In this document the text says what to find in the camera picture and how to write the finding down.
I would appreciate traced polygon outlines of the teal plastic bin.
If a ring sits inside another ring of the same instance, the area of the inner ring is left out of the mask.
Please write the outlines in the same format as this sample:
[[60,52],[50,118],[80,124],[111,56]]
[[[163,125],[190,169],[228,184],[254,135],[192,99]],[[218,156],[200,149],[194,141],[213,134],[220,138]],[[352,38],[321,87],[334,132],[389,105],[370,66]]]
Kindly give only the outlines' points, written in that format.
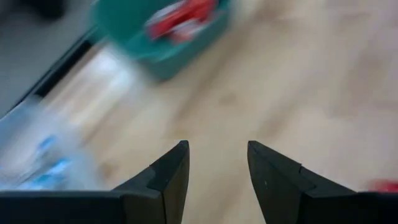
[[229,25],[231,0],[220,0],[215,18],[192,39],[175,44],[170,39],[151,40],[144,23],[157,10],[177,0],[97,0],[91,8],[93,24],[123,53],[152,77],[167,80],[221,37]]

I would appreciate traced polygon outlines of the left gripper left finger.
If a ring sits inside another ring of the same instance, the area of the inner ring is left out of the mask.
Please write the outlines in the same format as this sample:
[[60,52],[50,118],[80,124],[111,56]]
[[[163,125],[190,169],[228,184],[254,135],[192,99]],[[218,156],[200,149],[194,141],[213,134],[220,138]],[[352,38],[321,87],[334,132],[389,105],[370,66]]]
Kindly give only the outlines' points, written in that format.
[[0,192],[0,224],[181,224],[189,143],[113,190]]

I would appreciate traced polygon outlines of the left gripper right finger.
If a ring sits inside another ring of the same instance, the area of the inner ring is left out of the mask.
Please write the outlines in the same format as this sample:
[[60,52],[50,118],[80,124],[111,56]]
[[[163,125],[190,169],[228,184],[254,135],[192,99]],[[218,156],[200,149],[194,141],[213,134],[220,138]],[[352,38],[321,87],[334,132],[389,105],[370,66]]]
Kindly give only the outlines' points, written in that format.
[[355,192],[257,141],[248,166],[266,224],[398,224],[398,192]]

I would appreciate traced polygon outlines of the clear plastic container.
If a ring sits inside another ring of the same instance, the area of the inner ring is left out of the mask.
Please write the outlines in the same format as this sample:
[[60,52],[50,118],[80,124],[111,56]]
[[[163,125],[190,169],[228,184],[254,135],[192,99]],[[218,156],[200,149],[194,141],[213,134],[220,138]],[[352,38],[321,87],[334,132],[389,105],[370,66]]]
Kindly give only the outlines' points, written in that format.
[[36,98],[28,98],[0,118],[0,190],[33,190],[25,184],[43,165],[70,161],[62,190],[102,190],[104,183],[81,137]]

